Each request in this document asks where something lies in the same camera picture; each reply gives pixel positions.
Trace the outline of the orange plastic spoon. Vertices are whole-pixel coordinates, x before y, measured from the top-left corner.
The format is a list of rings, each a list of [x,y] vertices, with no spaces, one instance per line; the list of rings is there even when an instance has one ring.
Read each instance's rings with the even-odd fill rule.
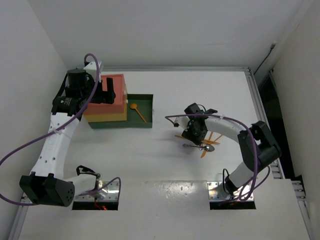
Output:
[[[138,110],[138,105],[136,103],[131,103],[129,107],[130,107],[130,109],[135,110],[137,112],[137,114],[143,120],[144,123],[147,122],[146,119],[144,118],[144,116]]]

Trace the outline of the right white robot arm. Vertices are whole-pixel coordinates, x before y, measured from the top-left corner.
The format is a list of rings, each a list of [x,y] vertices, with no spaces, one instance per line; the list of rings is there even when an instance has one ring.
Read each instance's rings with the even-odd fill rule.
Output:
[[[267,168],[281,154],[281,148],[264,121],[257,121],[250,127],[237,119],[218,115],[214,109],[203,110],[197,103],[184,109],[184,115],[174,122],[181,127],[181,136],[197,147],[205,145],[208,132],[227,137],[239,145],[242,160],[235,170],[222,178],[224,199],[229,201],[234,192],[251,183],[250,191],[258,186],[257,175]]]

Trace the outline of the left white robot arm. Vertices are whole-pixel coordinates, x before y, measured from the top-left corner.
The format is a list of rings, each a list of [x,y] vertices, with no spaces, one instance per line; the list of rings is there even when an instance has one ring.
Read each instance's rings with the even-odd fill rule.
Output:
[[[19,186],[35,205],[68,207],[77,196],[103,198],[101,175],[80,165],[76,176],[64,177],[64,166],[72,136],[79,125],[81,108],[86,102],[113,104],[116,94],[113,79],[107,79],[110,90],[104,91],[101,62],[86,62],[84,68],[67,71],[61,87],[52,101],[49,134],[39,158],[29,175],[20,178]]]

